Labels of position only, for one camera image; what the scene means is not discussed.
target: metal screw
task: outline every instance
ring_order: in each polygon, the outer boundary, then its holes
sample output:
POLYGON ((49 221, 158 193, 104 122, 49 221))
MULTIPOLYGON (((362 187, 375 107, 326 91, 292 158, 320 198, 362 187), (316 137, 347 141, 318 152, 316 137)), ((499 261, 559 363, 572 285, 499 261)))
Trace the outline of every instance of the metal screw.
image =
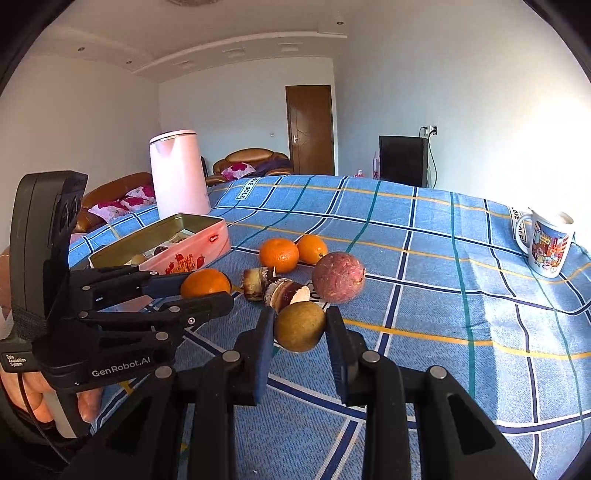
POLYGON ((156 369, 156 371, 154 372, 154 375, 156 375, 156 378, 160 378, 160 379, 168 378, 172 374, 173 374, 173 369, 167 365, 163 365, 161 367, 158 367, 156 369))
POLYGON ((429 373, 432 377, 437 378, 438 380, 442 380, 447 377, 447 370, 439 365, 435 365, 429 369, 429 373))
POLYGON ((366 350, 361 355, 361 358, 363 358, 363 360, 365 360, 366 362, 369 362, 370 364, 374 364, 375 362, 377 362, 380 359, 379 353, 374 352, 373 350, 366 350))
POLYGON ((222 358, 225 362, 231 364, 240 360, 240 354, 235 350, 226 350, 223 353, 222 358))

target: black monitor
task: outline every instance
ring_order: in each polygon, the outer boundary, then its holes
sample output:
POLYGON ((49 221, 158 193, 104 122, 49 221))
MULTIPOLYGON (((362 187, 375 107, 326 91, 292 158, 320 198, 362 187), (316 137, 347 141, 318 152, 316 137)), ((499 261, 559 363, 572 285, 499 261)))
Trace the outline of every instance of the black monitor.
POLYGON ((428 143, 422 137, 379 138, 379 176, 413 187, 427 186, 428 143))

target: finger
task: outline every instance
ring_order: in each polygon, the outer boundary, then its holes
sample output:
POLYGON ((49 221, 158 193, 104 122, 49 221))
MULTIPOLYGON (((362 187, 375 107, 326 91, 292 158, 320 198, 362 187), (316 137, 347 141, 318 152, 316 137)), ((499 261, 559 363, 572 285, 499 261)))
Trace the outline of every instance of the finger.
POLYGON ((41 400, 39 406, 33 410, 33 414, 35 418, 43 423, 47 423, 48 421, 53 420, 53 413, 49 410, 47 403, 45 400, 41 400))
POLYGON ((48 393, 54 391, 41 372, 28 372, 23 375, 23 379, 36 392, 48 393))
MULTIPOLYGON (((0 378, 2 380, 2 384, 8 394, 8 398, 10 398, 11 402, 14 403, 17 407, 26 411, 25 403, 22 399, 21 389, 18 385, 18 377, 16 374, 9 374, 6 373, 4 370, 0 369, 0 378)), ((34 391, 26 382, 23 381, 23 387, 25 388, 25 394, 27 395, 28 401, 31 404, 31 409, 35 410, 39 408, 41 404, 41 400, 43 396, 41 393, 34 391)))
MULTIPOLYGON (((7 374, 4 371, 0 372, 0 375, 10 401, 21 410, 27 411, 25 402, 22 399, 21 389, 18 385, 17 375, 7 374)), ((43 394, 33 391, 31 387, 29 387, 24 382, 23 386, 25 387, 25 394, 27 395, 27 400, 29 401, 29 405, 31 406, 31 410, 33 411, 33 415, 35 415, 35 418, 43 423, 52 421, 53 415, 43 400, 43 394)))
POLYGON ((94 390, 81 392, 78 395, 78 410, 82 420, 86 423, 93 422, 99 414, 102 393, 102 388, 95 388, 94 390))

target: ceramic mug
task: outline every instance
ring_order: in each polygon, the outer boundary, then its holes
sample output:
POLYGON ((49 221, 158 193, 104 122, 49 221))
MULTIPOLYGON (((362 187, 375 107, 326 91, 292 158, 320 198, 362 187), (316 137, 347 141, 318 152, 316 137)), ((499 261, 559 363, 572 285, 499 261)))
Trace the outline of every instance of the ceramic mug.
POLYGON ((523 215, 515 225, 517 245, 527 254, 528 263, 536 273, 547 278, 557 277, 573 241, 574 220, 564 212, 542 216, 530 210, 531 213, 523 215), (519 227, 526 219, 531 219, 528 245, 519 237, 519 227))

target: door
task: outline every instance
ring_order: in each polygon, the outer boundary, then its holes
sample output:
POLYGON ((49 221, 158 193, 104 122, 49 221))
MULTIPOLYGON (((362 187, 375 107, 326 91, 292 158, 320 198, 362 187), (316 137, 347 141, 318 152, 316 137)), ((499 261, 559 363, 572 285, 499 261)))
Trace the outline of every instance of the door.
POLYGON ((287 86, 285 97, 295 173, 334 175, 330 85, 287 86))

